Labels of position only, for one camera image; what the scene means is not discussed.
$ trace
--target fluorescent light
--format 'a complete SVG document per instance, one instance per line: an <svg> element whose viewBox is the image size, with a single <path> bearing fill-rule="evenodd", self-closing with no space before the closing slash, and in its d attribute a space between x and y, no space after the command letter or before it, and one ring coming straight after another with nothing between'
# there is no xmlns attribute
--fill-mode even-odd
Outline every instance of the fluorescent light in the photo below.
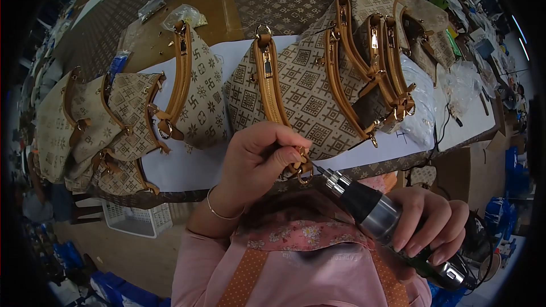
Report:
<svg viewBox="0 0 546 307"><path fill-rule="evenodd" d="M514 19L515 24L518 26L519 33L522 34L523 40L525 41L525 44L527 44L527 40L525 39L525 36L523 36L523 31L522 31L522 29L519 27L518 21L515 20L514 15L512 15L512 19Z"/></svg>
<svg viewBox="0 0 546 307"><path fill-rule="evenodd" d="M525 50L525 46L523 45L521 38L519 39L519 42L522 44L523 51L525 52L525 57L527 58L527 60L529 60L529 55L527 55L527 50Z"/></svg>

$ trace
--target white paper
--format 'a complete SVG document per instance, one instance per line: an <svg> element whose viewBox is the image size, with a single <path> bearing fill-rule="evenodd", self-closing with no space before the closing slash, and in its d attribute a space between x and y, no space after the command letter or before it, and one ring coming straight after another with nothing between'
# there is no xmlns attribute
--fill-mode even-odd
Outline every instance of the white paper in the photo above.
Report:
<svg viewBox="0 0 546 307"><path fill-rule="evenodd" d="M470 102L466 113L459 118L462 122L462 127L459 127L455 119L450 117L446 126L446 132L444 133L444 124L449 114L446 109L446 94L443 91L443 86L446 84L442 81L444 76L440 75L441 72L445 72L445 69L439 64L436 67L436 78L438 81L437 87L434 88L434 100L436 101L436 139L440 140L443 137L442 141L438 144L438 150L443 152L493 128L495 126L495 116L493 115L491 101L485 100L489 111L489 116L487 116L481 99L478 97Z"/></svg>
<svg viewBox="0 0 546 307"><path fill-rule="evenodd" d="M280 52L295 43L299 36L275 36L273 39L277 51ZM251 43L252 40L224 42L211 47L212 52L222 63L222 83L225 83L235 71ZM167 80L163 82L163 91L158 92L154 98L154 104L165 109L173 90L176 60L171 59L151 66L142 70L141 73L160 73L161 71L165 72ZM227 110L224 121L229 121ZM218 184L227 143L205 150L192 149L191 153L188 153L184 142L161 139L155 127L154 133L159 140L167 144L171 152L166 155L155 150L142 157L142 168L147 181L159 187L162 192L202 190ZM378 148L368 141L336 157L315 163L324 168L339 170L396 159L427 150L415 144L402 132L393 134L378 132L376 138Z"/></svg>
<svg viewBox="0 0 546 307"><path fill-rule="evenodd" d="M100 3L101 0L89 0L84 8L81 10L80 14L78 15L78 17L76 18L76 21L74 22L74 24L72 24L72 27L71 27L71 30L76 26L76 24L78 24L81 20L81 18L85 17L85 15L91 11L92 8L95 7L96 4Z"/></svg>

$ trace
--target woman's hand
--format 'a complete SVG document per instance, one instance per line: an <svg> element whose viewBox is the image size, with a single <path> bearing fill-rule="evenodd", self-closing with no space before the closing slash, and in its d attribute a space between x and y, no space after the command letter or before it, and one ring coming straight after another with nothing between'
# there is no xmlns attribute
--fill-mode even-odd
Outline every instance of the woman's hand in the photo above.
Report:
<svg viewBox="0 0 546 307"><path fill-rule="evenodd" d="M211 193L216 193L214 201L240 211L263 196L286 166L300 161L294 146L309 148L311 141L270 121L235 133L224 159L222 179Z"/></svg>
<svg viewBox="0 0 546 307"><path fill-rule="evenodd" d="M414 257L430 244L433 254L429 261L438 265L450 259L461 247L469 212L465 202L446 201L438 194L416 187L392 190L387 196L402 206L402 215L392 237L395 250L404 249L408 256ZM421 216L427 221L414 234ZM377 249L400 282L413 279L415 269L381 246Z"/></svg>

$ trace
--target woman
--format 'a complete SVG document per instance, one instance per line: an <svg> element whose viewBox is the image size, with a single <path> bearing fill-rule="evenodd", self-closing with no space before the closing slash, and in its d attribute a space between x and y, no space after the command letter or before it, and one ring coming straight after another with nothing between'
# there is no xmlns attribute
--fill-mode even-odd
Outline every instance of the woman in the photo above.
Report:
<svg viewBox="0 0 546 307"><path fill-rule="evenodd" d="M299 161L294 147L310 146L291 128L271 122L233 136L220 183L182 234L173 306L430 305L427 282L363 235L326 194L260 199L288 164ZM434 264L456 253L468 218L464 202L447 202L422 188L388 196L404 210L395 249L415 256L430 244ZM421 215L427 222L413 235Z"/></svg>

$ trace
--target plastic bag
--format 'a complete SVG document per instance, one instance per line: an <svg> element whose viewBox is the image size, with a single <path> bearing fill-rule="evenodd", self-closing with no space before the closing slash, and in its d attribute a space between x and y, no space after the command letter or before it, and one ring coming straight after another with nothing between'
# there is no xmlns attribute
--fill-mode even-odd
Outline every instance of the plastic bag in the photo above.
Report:
<svg viewBox="0 0 546 307"><path fill-rule="evenodd" d="M189 26L191 26L194 29L197 26L203 26L208 24L204 14L200 13L200 11L194 8L193 6L183 3L179 7L174 9L165 18L165 20L161 23L161 26L165 30L174 32L174 24L178 23L181 20L188 23Z"/></svg>
<svg viewBox="0 0 546 307"><path fill-rule="evenodd" d="M481 92L481 77L473 62L458 61L446 73L444 91L449 102L449 111L456 118L462 117L470 102Z"/></svg>
<svg viewBox="0 0 546 307"><path fill-rule="evenodd" d="M146 5L138 10L138 18L140 19L140 24L146 22L149 17L152 17L154 13L159 11L165 5L165 0L149 0Z"/></svg>
<svg viewBox="0 0 546 307"><path fill-rule="evenodd" d="M409 59L405 54L400 54L400 64L406 83L410 85L415 83L417 86L411 92L415 101L415 114L406 116L400 124L404 133L415 141L418 145L431 149L434 146L434 116L436 105L434 103L433 80L417 64Z"/></svg>

